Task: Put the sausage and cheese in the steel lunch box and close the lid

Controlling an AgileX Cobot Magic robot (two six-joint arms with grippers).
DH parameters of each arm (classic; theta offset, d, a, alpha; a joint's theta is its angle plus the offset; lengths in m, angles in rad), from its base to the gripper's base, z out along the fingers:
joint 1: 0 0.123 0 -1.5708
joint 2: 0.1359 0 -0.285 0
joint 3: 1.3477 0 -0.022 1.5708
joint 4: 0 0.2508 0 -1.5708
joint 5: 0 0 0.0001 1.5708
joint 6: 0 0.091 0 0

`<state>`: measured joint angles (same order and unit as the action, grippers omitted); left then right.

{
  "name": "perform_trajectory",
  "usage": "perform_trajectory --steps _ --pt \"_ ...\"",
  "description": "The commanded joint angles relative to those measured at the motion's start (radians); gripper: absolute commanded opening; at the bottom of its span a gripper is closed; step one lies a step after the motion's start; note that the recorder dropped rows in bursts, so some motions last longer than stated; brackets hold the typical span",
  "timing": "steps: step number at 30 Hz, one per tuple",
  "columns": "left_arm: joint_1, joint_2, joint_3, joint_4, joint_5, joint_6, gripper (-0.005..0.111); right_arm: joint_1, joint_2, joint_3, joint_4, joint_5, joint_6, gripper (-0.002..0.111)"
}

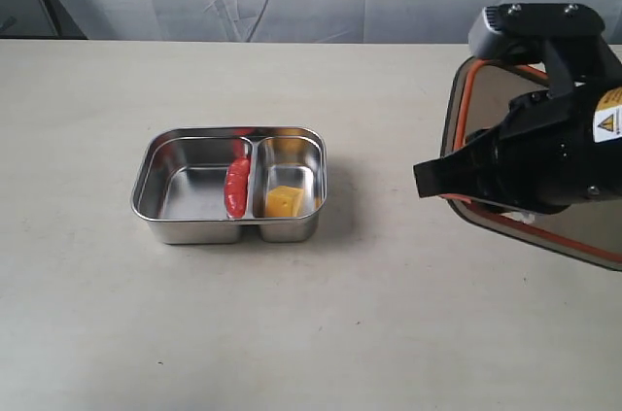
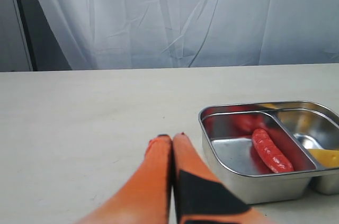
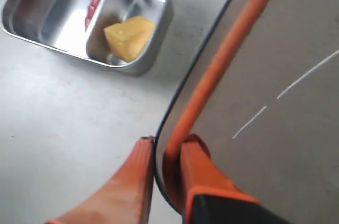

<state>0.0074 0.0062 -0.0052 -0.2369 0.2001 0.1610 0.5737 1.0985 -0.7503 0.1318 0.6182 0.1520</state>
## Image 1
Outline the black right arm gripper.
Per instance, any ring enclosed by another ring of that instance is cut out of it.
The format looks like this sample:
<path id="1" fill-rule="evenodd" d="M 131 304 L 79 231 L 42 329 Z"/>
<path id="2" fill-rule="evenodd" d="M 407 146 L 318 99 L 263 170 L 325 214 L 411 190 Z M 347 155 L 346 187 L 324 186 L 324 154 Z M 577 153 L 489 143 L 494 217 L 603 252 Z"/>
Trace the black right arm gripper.
<path id="1" fill-rule="evenodd" d="M 492 131 L 490 145 L 416 164 L 419 196 L 461 194 L 504 208 L 560 213 L 589 199 L 596 186 L 589 116 L 578 91 L 558 98 L 543 90 L 519 96 Z"/>

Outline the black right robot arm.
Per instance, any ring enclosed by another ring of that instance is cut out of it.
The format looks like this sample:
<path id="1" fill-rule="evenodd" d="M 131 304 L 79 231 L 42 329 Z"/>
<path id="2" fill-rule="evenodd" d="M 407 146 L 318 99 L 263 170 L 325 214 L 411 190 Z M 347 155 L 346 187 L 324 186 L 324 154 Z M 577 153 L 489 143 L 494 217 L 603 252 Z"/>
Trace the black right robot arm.
<path id="1" fill-rule="evenodd" d="M 620 117 L 597 109 L 609 90 L 583 85 L 558 98 L 539 90 L 512 99 L 500 123 L 415 165 L 419 195 L 456 194 L 543 215 L 619 199 Z"/>

